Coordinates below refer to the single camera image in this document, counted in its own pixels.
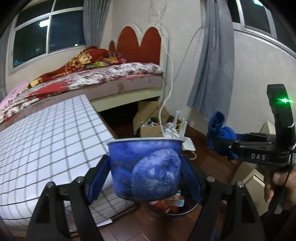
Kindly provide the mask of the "red snack wrapper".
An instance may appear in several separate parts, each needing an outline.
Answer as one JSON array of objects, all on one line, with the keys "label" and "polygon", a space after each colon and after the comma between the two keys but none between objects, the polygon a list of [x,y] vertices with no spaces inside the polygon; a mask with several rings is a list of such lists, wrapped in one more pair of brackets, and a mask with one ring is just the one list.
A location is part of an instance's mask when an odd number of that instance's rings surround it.
[{"label": "red snack wrapper", "polygon": [[161,213],[165,214],[176,214],[180,207],[183,207],[185,204],[185,198],[181,194],[181,190],[178,190],[177,193],[167,199],[159,201],[149,202],[150,206]]}]

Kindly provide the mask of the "blue paper cup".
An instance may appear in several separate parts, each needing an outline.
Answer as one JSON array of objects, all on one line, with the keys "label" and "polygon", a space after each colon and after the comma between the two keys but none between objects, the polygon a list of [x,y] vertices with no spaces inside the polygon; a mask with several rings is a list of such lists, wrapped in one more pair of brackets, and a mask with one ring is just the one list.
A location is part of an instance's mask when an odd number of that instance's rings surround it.
[{"label": "blue paper cup", "polygon": [[113,189],[131,201],[158,201],[178,192],[181,138],[122,138],[107,142]]}]

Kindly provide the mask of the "blue cloth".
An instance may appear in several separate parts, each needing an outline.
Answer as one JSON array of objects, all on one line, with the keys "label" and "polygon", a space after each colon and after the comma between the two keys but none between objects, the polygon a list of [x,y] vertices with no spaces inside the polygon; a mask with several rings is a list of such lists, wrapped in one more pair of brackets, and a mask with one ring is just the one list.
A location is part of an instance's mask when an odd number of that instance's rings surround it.
[{"label": "blue cloth", "polygon": [[207,133],[207,144],[208,147],[214,150],[221,156],[227,157],[228,160],[233,161],[237,158],[237,155],[234,154],[228,147],[222,147],[217,142],[217,138],[225,140],[236,140],[236,134],[233,129],[224,126],[225,116],[220,111],[215,112],[209,120],[208,123],[208,133]]}]

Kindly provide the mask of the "black round trash bin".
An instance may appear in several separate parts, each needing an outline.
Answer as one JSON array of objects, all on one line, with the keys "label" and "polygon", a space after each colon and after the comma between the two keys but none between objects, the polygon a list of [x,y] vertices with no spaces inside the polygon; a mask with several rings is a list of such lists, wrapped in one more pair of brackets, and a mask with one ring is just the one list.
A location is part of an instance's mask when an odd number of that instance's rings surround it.
[{"label": "black round trash bin", "polygon": [[170,198],[149,203],[158,215],[181,216],[188,214],[203,202],[207,175],[193,165],[186,156],[181,157],[181,176],[177,193]]}]

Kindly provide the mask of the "white wifi router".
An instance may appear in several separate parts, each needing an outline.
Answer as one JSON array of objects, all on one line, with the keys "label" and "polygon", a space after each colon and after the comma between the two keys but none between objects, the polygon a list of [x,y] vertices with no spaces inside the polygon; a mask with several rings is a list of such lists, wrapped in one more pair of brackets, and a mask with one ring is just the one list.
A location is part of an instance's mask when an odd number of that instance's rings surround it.
[{"label": "white wifi router", "polygon": [[182,119],[182,124],[180,125],[180,131],[179,131],[180,136],[184,139],[184,142],[182,143],[182,149],[184,151],[194,152],[196,149],[192,140],[189,137],[185,136],[187,124],[188,122],[185,119]]}]

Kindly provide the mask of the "white grid pattern table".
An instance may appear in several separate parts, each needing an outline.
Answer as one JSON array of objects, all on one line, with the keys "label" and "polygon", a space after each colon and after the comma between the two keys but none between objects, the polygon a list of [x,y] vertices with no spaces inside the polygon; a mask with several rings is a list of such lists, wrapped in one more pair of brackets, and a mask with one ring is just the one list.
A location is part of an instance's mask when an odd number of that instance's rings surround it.
[{"label": "white grid pattern table", "polygon": [[24,237],[46,184],[68,184],[107,154],[113,135],[85,95],[54,104],[1,131],[1,218]]}]

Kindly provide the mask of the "cardboard box under bed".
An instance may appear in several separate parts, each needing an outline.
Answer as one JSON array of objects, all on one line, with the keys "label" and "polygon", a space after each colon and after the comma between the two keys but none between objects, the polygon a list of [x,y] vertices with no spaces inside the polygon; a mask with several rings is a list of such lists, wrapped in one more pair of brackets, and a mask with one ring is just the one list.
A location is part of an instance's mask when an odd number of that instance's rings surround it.
[{"label": "cardboard box under bed", "polygon": [[140,101],[133,118],[133,133],[139,133],[141,137],[163,137],[159,124],[160,108],[157,101]]}]

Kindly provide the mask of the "bed with floral sheet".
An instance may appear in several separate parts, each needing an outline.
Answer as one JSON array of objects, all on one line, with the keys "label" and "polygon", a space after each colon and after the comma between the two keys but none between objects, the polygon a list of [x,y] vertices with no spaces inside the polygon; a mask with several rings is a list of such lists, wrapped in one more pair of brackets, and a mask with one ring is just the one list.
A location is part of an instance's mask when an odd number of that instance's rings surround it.
[{"label": "bed with floral sheet", "polygon": [[85,94],[96,100],[115,94],[163,86],[165,71],[153,63],[125,63],[87,69],[41,83],[17,96],[1,108],[1,130],[25,117],[22,111],[35,113],[32,105],[53,96],[58,100]]}]

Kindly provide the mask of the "grey curtain on right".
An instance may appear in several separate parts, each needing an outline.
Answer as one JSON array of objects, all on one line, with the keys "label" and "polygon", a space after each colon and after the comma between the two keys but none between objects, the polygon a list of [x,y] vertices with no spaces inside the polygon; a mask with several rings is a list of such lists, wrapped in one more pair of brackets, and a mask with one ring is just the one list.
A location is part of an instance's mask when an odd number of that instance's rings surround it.
[{"label": "grey curtain on right", "polygon": [[207,1],[202,51],[187,102],[207,120],[229,114],[234,81],[234,30],[227,1]]}]

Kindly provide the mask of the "red patterned blanket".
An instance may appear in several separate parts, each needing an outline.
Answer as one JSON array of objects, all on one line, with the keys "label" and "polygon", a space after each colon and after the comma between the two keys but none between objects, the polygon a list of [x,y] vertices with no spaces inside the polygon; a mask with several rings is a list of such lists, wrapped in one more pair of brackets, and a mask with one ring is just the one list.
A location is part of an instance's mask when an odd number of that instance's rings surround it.
[{"label": "red patterned blanket", "polygon": [[90,46],[73,57],[68,63],[54,71],[45,73],[31,81],[23,92],[44,82],[89,68],[103,68],[111,65],[126,63],[120,53]]}]

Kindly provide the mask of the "red heart-shaped headboard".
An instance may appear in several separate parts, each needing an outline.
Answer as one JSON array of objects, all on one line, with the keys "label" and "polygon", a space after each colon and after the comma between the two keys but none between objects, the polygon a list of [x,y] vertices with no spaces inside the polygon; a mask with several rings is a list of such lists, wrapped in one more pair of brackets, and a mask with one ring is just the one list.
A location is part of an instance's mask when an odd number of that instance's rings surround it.
[{"label": "red heart-shaped headboard", "polygon": [[154,63],[164,70],[167,67],[168,49],[168,32],[156,23],[148,24],[144,31],[135,24],[128,24],[119,37],[109,43],[109,50],[120,53],[128,63]]}]

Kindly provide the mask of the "right side window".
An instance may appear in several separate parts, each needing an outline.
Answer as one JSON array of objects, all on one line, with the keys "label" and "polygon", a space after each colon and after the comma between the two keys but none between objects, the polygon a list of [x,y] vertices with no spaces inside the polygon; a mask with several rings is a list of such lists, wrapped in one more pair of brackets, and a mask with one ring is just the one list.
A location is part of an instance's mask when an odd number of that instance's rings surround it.
[{"label": "right side window", "polygon": [[295,57],[295,37],[260,1],[227,1],[234,30],[271,43]]}]

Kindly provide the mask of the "grey curtain by window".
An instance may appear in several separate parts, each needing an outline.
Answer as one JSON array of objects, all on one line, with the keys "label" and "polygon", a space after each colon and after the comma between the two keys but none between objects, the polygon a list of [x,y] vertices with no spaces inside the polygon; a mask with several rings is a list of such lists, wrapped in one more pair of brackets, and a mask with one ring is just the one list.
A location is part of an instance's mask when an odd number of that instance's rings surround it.
[{"label": "grey curtain by window", "polygon": [[101,45],[110,4],[109,0],[84,0],[83,33],[86,47]]}]

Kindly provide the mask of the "window with white frame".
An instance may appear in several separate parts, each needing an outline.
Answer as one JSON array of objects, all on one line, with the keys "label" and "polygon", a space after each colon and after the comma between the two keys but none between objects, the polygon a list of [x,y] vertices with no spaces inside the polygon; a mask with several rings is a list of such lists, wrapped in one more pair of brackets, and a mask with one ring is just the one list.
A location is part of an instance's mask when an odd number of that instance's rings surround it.
[{"label": "window with white frame", "polygon": [[34,1],[16,17],[8,70],[15,73],[50,54],[85,45],[83,1]]}]

